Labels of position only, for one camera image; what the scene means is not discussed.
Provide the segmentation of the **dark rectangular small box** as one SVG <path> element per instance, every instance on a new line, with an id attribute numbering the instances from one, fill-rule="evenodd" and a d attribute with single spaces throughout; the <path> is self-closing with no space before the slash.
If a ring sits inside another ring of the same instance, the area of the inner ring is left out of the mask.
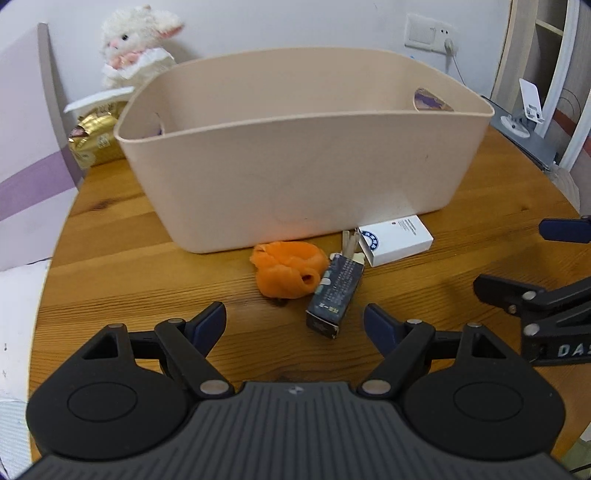
<path id="1" fill-rule="evenodd" d="M 308 328 L 335 339 L 365 267 L 342 254 L 332 257 L 307 309 Z"/>

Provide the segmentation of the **orange fabric scrunchie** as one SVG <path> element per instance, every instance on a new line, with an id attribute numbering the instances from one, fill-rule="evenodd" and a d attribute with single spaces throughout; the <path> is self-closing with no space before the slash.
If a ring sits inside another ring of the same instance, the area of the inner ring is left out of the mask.
<path id="1" fill-rule="evenodd" d="M 277 241 L 253 247 L 256 286 L 270 299 L 300 299 L 313 294 L 329 268 L 329 257 L 314 244 Z"/>

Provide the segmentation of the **grey laptop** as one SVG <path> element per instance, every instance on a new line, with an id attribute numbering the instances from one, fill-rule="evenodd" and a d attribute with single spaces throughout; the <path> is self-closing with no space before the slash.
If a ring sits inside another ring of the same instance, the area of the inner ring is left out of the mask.
<path id="1" fill-rule="evenodd" d="M 493 107 L 494 116 L 490 125 L 513 143 L 540 170 L 551 172 L 558 168 L 557 151 L 535 132 L 523 116 L 514 117 L 491 99 L 485 100 Z"/>

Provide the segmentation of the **white phone stand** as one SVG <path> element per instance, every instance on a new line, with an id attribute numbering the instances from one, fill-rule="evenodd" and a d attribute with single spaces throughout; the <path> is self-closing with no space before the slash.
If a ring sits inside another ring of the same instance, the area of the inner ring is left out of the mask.
<path id="1" fill-rule="evenodd" d="M 545 118 L 537 86 L 523 78 L 519 79 L 519 86 L 523 108 L 516 115 L 502 115 L 501 125 L 513 136 L 528 139 L 538 125 L 544 124 Z"/>

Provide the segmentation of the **white bed pillow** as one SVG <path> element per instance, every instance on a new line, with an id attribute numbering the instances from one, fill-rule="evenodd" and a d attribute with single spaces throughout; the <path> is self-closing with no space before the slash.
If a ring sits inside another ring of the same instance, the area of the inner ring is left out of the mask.
<path id="1" fill-rule="evenodd" d="M 37 313 L 49 259 L 1 273 L 1 477 L 32 463 L 25 410 Z"/>

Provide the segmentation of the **white bearing box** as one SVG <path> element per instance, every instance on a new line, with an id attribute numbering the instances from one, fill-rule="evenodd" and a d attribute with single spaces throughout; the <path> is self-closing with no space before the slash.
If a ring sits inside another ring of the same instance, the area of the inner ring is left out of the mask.
<path id="1" fill-rule="evenodd" d="M 417 215 L 362 226 L 359 231 L 360 246 L 372 267 L 428 251 L 434 241 Z"/>

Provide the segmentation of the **white wooden shelf unit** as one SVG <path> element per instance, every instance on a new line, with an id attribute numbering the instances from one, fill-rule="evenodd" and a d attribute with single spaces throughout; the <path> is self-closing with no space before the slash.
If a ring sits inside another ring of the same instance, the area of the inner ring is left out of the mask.
<path id="1" fill-rule="evenodd" d="M 512 115 L 523 106 L 519 79 L 538 88 L 545 122 L 535 132 L 571 171 L 590 154 L 590 3 L 513 1 L 491 100 Z"/>

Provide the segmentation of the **pink purple headboard panel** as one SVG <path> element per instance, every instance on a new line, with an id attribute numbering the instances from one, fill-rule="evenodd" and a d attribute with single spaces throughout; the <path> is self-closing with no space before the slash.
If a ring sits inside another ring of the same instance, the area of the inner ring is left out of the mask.
<path id="1" fill-rule="evenodd" d="M 39 23 L 1 52 L 2 270 L 53 256 L 81 180 Z"/>

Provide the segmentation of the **gold foil snack bag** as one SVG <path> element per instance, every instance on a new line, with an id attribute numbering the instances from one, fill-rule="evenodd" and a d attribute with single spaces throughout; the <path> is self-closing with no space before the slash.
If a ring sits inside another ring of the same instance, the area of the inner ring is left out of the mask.
<path id="1" fill-rule="evenodd" d="M 68 146 L 82 170 L 124 157 L 114 128 L 133 91 L 133 87 L 104 90 L 64 108 L 64 114 L 73 114 L 77 120 L 68 135 Z"/>

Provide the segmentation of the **beige plastic storage basket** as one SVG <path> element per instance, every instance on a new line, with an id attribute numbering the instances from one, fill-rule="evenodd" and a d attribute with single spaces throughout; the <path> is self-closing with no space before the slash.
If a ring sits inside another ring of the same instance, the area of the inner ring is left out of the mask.
<path id="1" fill-rule="evenodd" d="M 442 209 L 493 114 L 391 51 L 284 48 L 176 65 L 114 134 L 171 239 L 209 253 Z"/>

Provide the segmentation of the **white plush bunny toy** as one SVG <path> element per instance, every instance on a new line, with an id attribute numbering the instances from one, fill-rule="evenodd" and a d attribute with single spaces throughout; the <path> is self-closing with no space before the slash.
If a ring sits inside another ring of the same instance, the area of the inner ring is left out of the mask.
<path id="1" fill-rule="evenodd" d="M 176 14 L 149 5 L 116 10 L 102 24 L 102 87 L 139 88 L 174 67 L 163 42 L 183 27 Z"/>

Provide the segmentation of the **white wall switch socket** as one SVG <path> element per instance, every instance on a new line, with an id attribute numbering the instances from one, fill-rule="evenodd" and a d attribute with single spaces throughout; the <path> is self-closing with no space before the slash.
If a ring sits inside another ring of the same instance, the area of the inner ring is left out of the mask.
<path id="1" fill-rule="evenodd" d="M 443 21 L 408 14 L 405 45 L 427 52 L 452 55 L 458 46 L 457 29 Z"/>

